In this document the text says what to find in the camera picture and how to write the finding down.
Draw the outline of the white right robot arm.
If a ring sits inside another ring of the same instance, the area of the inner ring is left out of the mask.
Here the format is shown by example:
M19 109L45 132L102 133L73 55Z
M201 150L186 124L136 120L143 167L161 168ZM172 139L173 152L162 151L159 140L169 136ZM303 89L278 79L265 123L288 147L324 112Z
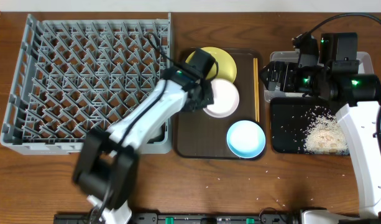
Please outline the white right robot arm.
M359 193L359 217L327 210L301 212L301 223L381 223L381 83L360 74L357 34L310 34L293 39L297 62L271 61L259 72L268 91L326 100L349 147Z

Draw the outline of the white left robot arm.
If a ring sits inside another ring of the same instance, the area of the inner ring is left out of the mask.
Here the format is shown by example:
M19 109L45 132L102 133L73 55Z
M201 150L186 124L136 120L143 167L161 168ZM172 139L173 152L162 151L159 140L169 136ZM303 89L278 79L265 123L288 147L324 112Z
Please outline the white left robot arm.
M168 68L131 114L105 131L88 131L73 172L74 184L94 201L87 223L129 221L127 200L135 187L139 149L174 114L213 103L209 71L195 65Z

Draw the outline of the light blue bowl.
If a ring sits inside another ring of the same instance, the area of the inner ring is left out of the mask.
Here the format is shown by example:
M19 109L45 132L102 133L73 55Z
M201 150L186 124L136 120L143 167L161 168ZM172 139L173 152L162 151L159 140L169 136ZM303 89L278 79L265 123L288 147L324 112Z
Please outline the light blue bowl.
M253 159L261 156L265 145L264 130L256 122L240 120L230 126L226 134L226 143L237 157Z

